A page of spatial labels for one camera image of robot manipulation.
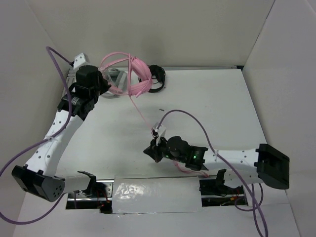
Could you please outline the pink headphones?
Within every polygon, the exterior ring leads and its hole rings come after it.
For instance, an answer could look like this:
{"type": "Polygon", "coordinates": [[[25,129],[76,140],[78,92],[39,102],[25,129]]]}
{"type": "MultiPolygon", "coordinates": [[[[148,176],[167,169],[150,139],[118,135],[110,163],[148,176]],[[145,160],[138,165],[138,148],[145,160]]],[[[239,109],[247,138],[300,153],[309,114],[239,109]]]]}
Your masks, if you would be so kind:
{"type": "Polygon", "coordinates": [[[135,96],[138,97],[143,93],[148,92],[152,85],[152,74],[149,67],[139,58],[132,56],[129,53],[124,52],[112,52],[107,54],[101,61],[99,71],[102,73],[103,77],[106,78],[106,71],[109,70],[113,65],[118,64],[120,62],[128,61],[128,69],[127,69],[127,79],[126,79],[126,89],[120,89],[115,83],[108,79],[108,83],[111,86],[109,91],[115,95],[128,95],[129,97],[135,96]],[[114,55],[124,55],[124,58],[114,60],[110,63],[104,64],[105,61],[114,55]],[[141,82],[137,84],[131,83],[132,72],[134,72],[140,79],[141,82]]]}

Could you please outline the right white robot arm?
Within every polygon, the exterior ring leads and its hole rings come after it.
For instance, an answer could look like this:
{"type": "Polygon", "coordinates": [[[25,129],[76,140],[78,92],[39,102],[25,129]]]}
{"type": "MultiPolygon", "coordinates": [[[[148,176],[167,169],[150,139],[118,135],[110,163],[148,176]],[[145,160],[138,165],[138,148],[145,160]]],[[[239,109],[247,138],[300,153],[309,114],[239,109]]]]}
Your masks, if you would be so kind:
{"type": "Polygon", "coordinates": [[[153,139],[144,154],[155,162],[167,158],[184,164],[187,169],[206,173],[217,170],[216,190],[222,194],[244,183],[264,183],[278,190],[289,189],[288,156],[270,146],[242,151],[209,151],[206,147],[189,145],[179,136],[153,139]]]}

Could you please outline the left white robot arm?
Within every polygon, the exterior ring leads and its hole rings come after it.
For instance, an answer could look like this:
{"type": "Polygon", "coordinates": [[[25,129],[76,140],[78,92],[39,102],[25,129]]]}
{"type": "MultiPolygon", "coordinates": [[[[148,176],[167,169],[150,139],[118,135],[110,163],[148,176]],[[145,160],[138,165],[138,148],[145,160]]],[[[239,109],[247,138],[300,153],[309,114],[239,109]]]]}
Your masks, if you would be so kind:
{"type": "Polygon", "coordinates": [[[97,67],[85,65],[76,71],[76,82],[58,104],[45,142],[38,146],[24,166],[17,165],[12,170],[12,176],[24,191],[49,202],[62,195],[66,181],[55,175],[61,156],[88,113],[94,109],[99,96],[109,88],[97,67]]]}

